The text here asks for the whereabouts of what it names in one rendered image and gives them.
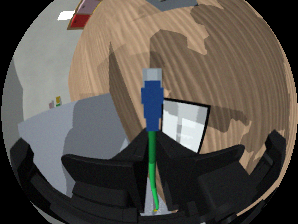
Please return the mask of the green cable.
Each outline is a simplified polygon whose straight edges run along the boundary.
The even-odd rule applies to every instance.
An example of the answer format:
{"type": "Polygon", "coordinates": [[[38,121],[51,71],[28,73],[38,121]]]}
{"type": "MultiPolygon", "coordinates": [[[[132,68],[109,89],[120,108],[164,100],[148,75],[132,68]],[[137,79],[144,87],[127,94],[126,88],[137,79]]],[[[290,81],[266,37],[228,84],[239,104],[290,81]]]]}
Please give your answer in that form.
{"type": "Polygon", "coordinates": [[[148,131],[149,137],[149,177],[152,194],[155,200],[156,208],[153,211],[159,209],[159,200],[156,188],[156,137],[157,131],[148,131]]]}

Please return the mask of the blue network plug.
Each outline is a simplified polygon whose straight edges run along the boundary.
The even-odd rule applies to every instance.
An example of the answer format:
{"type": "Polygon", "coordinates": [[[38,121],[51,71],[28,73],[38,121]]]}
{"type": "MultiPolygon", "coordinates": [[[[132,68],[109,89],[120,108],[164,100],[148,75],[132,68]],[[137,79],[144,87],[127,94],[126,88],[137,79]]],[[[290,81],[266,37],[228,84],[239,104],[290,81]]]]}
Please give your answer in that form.
{"type": "Polygon", "coordinates": [[[146,131],[159,131],[161,105],[164,104],[162,68],[142,68],[142,80],[141,104],[146,118],[146,131]]]}

